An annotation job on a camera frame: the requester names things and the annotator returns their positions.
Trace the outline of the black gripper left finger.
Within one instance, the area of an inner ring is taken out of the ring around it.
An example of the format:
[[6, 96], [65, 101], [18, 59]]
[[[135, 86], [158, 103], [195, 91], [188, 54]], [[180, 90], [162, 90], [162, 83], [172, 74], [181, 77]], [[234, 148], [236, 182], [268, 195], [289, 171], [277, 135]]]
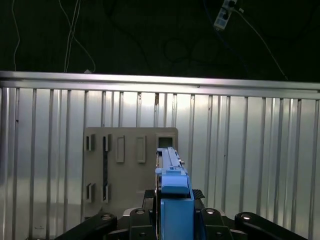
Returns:
[[56, 237], [57, 240], [155, 240], [154, 191], [146, 190], [142, 207], [127, 209], [123, 216], [100, 210], [96, 215]]

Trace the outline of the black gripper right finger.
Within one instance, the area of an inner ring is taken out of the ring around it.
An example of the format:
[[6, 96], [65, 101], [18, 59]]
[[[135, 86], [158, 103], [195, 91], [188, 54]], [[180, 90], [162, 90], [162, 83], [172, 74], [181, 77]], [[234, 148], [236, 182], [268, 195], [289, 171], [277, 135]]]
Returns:
[[305, 238], [252, 212], [239, 212], [233, 219], [221, 211], [205, 207], [199, 189], [195, 199], [196, 240], [304, 240]]

